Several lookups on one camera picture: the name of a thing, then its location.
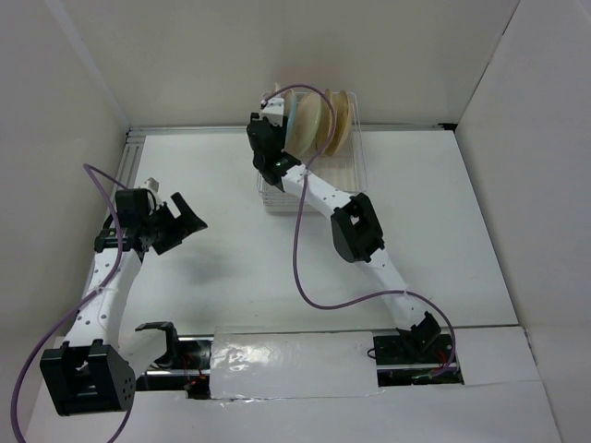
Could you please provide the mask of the floral cream plate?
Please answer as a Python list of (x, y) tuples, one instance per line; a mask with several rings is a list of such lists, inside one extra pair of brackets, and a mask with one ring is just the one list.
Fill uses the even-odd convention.
[(345, 90), (339, 91), (334, 96), (334, 107), (337, 116), (332, 152), (336, 154), (348, 139), (353, 122), (352, 104)]
[(330, 101), (332, 108), (334, 110), (334, 114), (331, 113), (328, 105), (324, 100), (321, 100), (321, 117), (320, 123), (316, 134), (316, 149), (320, 151), (320, 149), (324, 146), (326, 140), (329, 138), (329, 134), (331, 133), (332, 129), (335, 129), (335, 134), (333, 135), (331, 142), (328, 144), (326, 149), (323, 151), (323, 156), (332, 156), (333, 155), (333, 145), (335, 140), (337, 139), (338, 135), (338, 115), (339, 115), (339, 108), (340, 108), (340, 100), (335, 97), (335, 95), (329, 90), (326, 89), (324, 91), (324, 95)]

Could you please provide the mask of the green and cream plate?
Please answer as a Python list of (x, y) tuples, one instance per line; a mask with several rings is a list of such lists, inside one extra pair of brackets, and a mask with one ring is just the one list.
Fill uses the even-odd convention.
[(314, 144), (320, 123), (322, 98), (315, 91), (296, 93), (296, 97), (296, 120), (285, 150), (295, 157), (301, 157)]

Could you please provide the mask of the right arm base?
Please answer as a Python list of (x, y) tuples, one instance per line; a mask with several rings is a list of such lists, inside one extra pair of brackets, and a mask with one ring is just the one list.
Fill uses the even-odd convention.
[(456, 357), (442, 374), (433, 376), (452, 357), (452, 337), (429, 312), (410, 329), (374, 336), (367, 357), (376, 363), (380, 387), (464, 383)]

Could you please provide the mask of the blue and cream plate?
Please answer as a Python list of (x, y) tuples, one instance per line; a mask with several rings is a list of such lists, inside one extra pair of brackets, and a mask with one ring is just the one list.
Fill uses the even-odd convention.
[(296, 119), (296, 109), (297, 109), (297, 97), (296, 92), (293, 89), (288, 90), (283, 95), (284, 100), (284, 110), (286, 111), (287, 116), (287, 125), (286, 125), (286, 134), (285, 134), (285, 145), (288, 145), (290, 138), (292, 136), (293, 127)]

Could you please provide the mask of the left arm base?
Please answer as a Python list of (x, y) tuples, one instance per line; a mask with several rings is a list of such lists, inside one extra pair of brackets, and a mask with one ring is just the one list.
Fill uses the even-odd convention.
[(136, 381), (137, 391), (184, 391), (189, 399), (211, 397), (212, 337), (179, 335), (170, 321), (148, 322), (135, 328), (137, 335), (152, 333), (156, 358), (148, 363)]

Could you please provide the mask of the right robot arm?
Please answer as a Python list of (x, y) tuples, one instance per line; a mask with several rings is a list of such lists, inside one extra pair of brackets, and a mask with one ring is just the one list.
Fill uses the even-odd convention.
[(387, 252), (384, 234), (371, 199), (364, 193), (351, 194), (330, 185), (308, 170), (306, 165), (287, 153), (286, 123), (278, 125), (269, 118), (253, 113), (247, 125), (247, 138), (253, 151), (253, 165), (269, 186), (299, 198), (298, 210), (311, 206), (331, 226), (332, 243), (338, 256), (375, 276), (384, 289), (362, 295), (337, 305), (320, 305), (304, 293), (297, 268), (297, 254), (302, 216), (296, 216), (292, 266), (295, 285), (307, 304), (318, 310), (344, 309), (363, 301), (385, 297), (397, 331), (402, 335), (404, 354), (414, 362), (425, 361), (435, 350), (441, 327), (429, 312), (418, 308), (432, 303), (409, 292), (400, 272)]

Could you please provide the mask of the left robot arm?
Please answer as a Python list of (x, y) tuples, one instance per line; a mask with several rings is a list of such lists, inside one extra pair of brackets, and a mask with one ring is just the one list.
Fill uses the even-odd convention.
[(151, 364), (170, 368), (181, 360), (183, 347), (170, 321), (142, 323), (127, 344), (119, 343), (127, 298), (145, 256), (150, 251), (161, 255), (207, 227), (180, 193), (171, 199), (177, 215), (152, 180), (116, 192), (115, 214), (94, 240), (89, 289), (95, 295), (77, 310), (63, 343), (41, 357), (42, 376), (59, 415), (126, 412), (137, 379)]

